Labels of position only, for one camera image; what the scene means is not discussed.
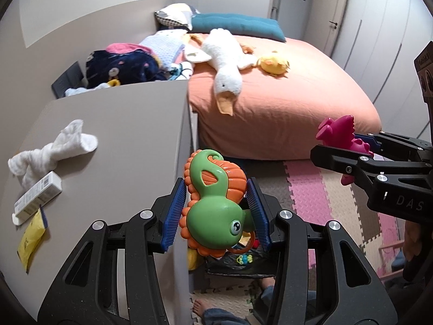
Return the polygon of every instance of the orange bed sheet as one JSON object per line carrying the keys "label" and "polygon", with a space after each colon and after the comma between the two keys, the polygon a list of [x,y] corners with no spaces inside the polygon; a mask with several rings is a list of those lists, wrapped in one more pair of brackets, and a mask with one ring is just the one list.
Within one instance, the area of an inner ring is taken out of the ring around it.
{"label": "orange bed sheet", "polygon": [[351,114],[357,133],[380,131],[379,115],[367,95],[315,47],[294,39],[236,38],[255,47],[258,57],[273,50],[285,54],[290,69],[286,77],[259,68],[241,71],[242,92],[234,116],[228,116],[219,113],[213,96],[216,71],[197,64],[188,84],[189,101],[198,112],[199,136],[206,146],[236,158],[306,159],[318,144],[317,127],[325,117]]}

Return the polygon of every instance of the blue gripper pad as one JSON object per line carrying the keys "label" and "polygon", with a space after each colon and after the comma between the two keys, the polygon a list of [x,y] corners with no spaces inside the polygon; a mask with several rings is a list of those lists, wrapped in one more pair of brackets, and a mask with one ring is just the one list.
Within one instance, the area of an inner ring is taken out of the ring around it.
{"label": "blue gripper pad", "polygon": [[370,150],[373,153],[380,154],[380,144],[371,135],[355,134],[355,138],[361,138],[363,142],[370,145]]}
{"label": "blue gripper pad", "polygon": [[247,181],[246,199],[254,221],[255,232],[260,244],[265,251],[271,248],[271,238],[269,236],[269,221],[266,216],[263,204],[261,203],[253,182]]}
{"label": "blue gripper pad", "polygon": [[175,188],[169,195],[169,199],[171,199],[170,208],[168,209],[162,225],[162,239],[160,244],[164,251],[168,251],[168,247],[170,247],[175,240],[179,219],[182,215],[182,209],[185,207],[186,198],[187,186],[185,185],[185,181],[178,179]]}

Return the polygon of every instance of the white towel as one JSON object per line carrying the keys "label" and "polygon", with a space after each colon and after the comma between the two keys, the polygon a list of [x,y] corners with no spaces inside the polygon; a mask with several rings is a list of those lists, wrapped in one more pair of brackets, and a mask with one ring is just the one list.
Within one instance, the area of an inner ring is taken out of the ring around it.
{"label": "white towel", "polygon": [[86,93],[88,91],[92,91],[92,90],[97,90],[97,89],[104,89],[104,88],[111,88],[110,84],[107,83],[101,83],[100,85],[96,86],[95,88],[92,89],[87,89],[87,88],[69,88],[68,90],[66,90],[64,92],[64,96],[71,96],[71,95],[76,95],[76,94],[81,94],[81,93]]}
{"label": "white towel", "polygon": [[58,161],[86,154],[97,148],[98,138],[82,133],[82,129],[83,120],[72,121],[60,132],[54,143],[49,143],[42,149],[21,152],[9,159],[9,170],[28,191],[42,177],[53,171]]}

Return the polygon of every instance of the jeans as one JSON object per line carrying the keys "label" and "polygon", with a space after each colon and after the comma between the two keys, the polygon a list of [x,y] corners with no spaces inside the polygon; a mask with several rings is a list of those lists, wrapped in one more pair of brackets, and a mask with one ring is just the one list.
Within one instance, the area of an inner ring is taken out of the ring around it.
{"label": "jeans", "polygon": [[[265,290],[260,295],[260,299],[266,305],[267,310],[269,310],[269,307],[271,305],[273,292],[274,292],[274,287],[269,286],[269,287],[265,288]],[[307,318],[309,318],[309,317],[314,316],[316,292],[315,291],[308,291],[307,299],[308,299]],[[261,323],[263,323],[262,319],[266,319],[267,311],[265,314],[257,314],[257,315],[256,315],[256,318]],[[250,325],[250,323],[247,320],[241,319],[241,318],[233,315],[229,311],[226,311],[224,309],[219,309],[219,308],[207,309],[203,313],[203,317],[201,318],[201,321],[202,321],[203,325]]]}

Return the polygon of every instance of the green seahorse toy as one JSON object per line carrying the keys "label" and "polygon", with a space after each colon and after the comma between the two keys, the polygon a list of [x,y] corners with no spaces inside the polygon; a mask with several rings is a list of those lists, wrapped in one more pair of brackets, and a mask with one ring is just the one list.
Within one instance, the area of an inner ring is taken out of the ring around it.
{"label": "green seahorse toy", "polygon": [[[226,250],[236,254],[249,250],[254,243],[254,223],[250,210],[238,205],[246,190],[246,177],[239,166],[207,149],[188,159],[184,176],[191,201],[179,225],[189,247],[214,257]],[[251,232],[250,243],[244,249],[233,249],[243,231]]]}

